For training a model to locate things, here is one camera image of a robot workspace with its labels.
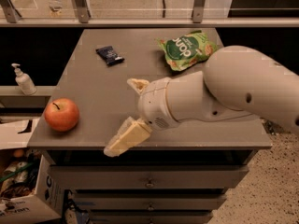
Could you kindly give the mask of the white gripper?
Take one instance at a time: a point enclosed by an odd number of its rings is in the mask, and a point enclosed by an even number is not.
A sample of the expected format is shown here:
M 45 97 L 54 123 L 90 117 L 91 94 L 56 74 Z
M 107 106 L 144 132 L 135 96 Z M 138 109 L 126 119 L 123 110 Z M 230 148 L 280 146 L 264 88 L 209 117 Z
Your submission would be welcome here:
M 142 119 L 132 117 L 126 119 L 104 148 L 105 155 L 118 157 L 131 147 L 141 144 L 150 137 L 151 127 L 161 131 L 179 126 L 167 103 L 169 83 L 169 77 L 151 83 L 146 79 L 129 78 L 127 80 L 127 84 L 137 94 L 140 94 L 138 111 Z

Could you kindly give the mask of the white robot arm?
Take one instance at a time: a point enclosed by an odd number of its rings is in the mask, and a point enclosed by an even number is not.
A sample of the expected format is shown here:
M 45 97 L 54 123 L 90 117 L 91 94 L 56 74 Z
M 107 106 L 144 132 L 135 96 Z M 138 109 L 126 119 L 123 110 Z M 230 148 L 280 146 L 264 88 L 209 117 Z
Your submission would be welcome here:
M 299 134 L 299 76 L 256 49 L 228 46 L 214 52 L 202 69 L 154 81 L 130 78 L 139 95 L 139 118 L 128 118 L 104 154 L 118 157 L 153 130 L 200 120 L 216 122 L 256 115 Z

